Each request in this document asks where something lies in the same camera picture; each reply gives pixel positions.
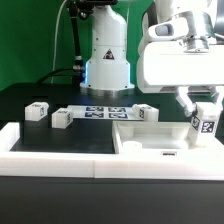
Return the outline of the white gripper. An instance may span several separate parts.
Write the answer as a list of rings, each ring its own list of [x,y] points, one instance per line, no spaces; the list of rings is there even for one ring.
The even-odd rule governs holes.
[[[143,93],[168,93],[175,98],[186,117],[196,111],[188,96],[209,87],[215,104],[224,99],[224,45],[212,45],[208,53],[185,53],[176,41],[149,43],[137,62],[137,85]]]

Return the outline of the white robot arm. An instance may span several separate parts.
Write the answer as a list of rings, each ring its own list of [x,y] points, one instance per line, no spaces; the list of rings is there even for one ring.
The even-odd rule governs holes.
[[[209,92],[211,113],[223,110],[224,75],[221,67],[224,45],[218,28],[224,30],[224,0],[153,0],[141,18],[137,83],[130,83],[126,61],[127,23],[108,1],[93,4],[92,56],[86,63],[81,87],[96,94],[139,88],[144,93],[173,92],[190,116],[199,105],[190,92]]]

